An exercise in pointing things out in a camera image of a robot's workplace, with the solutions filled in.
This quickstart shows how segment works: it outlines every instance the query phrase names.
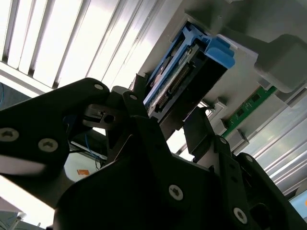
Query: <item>blue drive tray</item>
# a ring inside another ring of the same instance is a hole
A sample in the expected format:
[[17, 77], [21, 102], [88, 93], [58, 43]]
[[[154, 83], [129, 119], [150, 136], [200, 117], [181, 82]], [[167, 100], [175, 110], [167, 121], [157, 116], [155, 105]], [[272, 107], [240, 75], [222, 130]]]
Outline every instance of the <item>blue drive tray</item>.
[[206, 34], [202, 33], [199, 29], [197, 29], [194, 25], [188, 23], [183, 27], [181, 32], [177, 35], [175, 41], [172, 43], [172, 45], [168, 49], [165, 56], [162, 58], [159, 65], [156, 67], [154, 72], [149, 77], [148, 84], [154, 81], [159, 69], [163, 65], [164, 61], [170, 56], [172, 50], [177, 44], [177, 40], [181, 35], [184, 35], [185, 39], [183, 40], [182, 44], [180, 45], [174, 57], [167, 65], [166, 69], [164, 70], [158, 82], [154, 84], [153, 88], [150, 90], [150, 92], [144, 99], [144, 105], [146, 107], [149, 106], [151, 100], [157, 94], [158, 90], [163, 85], [165, 80], [168, 78], [173, 68], [177, 65], [182, 55], [195, 42], [196, 39], [198, 39], [201, 43], [204, 44], [204, 46], [206, 46], [204, 54], [209, 58], [213, 59], [214, 61], [221, 64], [227, 69], [230, 69], [235, 64], [235, 60], [233, 58], [234, 52], [230, 50], [230, 45], [227, 42], [218, 37], [207, 36]]

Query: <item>blue cable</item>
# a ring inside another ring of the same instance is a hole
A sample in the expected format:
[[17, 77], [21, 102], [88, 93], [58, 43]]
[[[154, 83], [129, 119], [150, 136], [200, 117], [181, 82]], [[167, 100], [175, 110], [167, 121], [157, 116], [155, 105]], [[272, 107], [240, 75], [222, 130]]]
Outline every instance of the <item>blue cable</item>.
[[85, 134], [85, 144], [86, 144], [86, 147], [87, 149], [90, 151], [90, 154], [94, 157], [94, 158], [97, 158], [97, 156], [95, 154], [92, 153], [91, 149], [90, 149], [90, 146], [88, 145], [88, 139], [87, 139], [87, 135]]
[[0, 105], [2, 104], [3, 99], [4, 99], [4, 85], [3, 85], [3, 83], [1, 83], [1, 86], [2, 86], [2, 97], [1, 97]]

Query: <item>orange label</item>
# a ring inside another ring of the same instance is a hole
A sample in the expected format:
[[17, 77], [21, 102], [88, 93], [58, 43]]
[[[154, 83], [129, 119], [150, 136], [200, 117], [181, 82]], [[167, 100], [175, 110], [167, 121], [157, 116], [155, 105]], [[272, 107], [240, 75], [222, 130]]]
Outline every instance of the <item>orange label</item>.
[[78, 172], [79, 175], [88, 176], [90, 174], [90, 171], [88, 171], [87, 169], [78, 169], [77, 172]]

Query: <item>screw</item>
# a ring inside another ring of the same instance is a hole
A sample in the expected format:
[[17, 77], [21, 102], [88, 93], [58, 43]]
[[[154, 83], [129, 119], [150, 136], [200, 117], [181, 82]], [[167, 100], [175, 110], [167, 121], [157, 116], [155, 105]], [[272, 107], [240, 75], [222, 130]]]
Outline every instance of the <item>screw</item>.
[[253, 159], [252, 159], [250, 156], [246, 156], [246, 159], [247, 159], [249, 162], [253, 162]]
[[134, 96], [133, 94], [130, 94], [130, 97], [134, 100], [137, 100], [138, 98], [136, 96]]
[[50, 138], [41, 139], [38, 143], [38, 148], [44, 152], [54, 152], [58, 146], [57, 141]]
[[183, 199], [183, 192], [177, 185], [170, 185], [168, 188], [168, 192], [175, 200], [180, 201]]
[[102, 85], [99, 85], [99, 84], [95, 84], [94, 85], [96, 89], [99, 89], [99, 90], [103, 90], [104, 87]]
[[19, 132], [13, 128], [0, 128], [0, 141], [11, 142], [17, 140]]
[[220, 138], [220, 140], [223, 144], [227, 144], [227, 141], [224, 138]]
[[248, 218], [245, 215], [245, 213], [239, 209], [238, 207], [234, 208], [234, 215], [236, 218], [242, 223], [242, 224], [247, 224], [248, 223]]

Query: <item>green circuit board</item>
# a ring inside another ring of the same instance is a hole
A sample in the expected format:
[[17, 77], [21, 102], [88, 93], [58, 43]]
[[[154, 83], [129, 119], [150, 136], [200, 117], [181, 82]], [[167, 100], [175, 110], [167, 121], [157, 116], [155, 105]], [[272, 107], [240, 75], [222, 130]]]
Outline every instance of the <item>green circuit board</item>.
[[227, 137], [238, 125], [244, 121], [255, 109], [257, 109], [266, 99], [268, 99], [276, 88], [272, 86], [269, 90], [259, 87], [227, 120], [224, 124], [227, 130], [222, 137]]

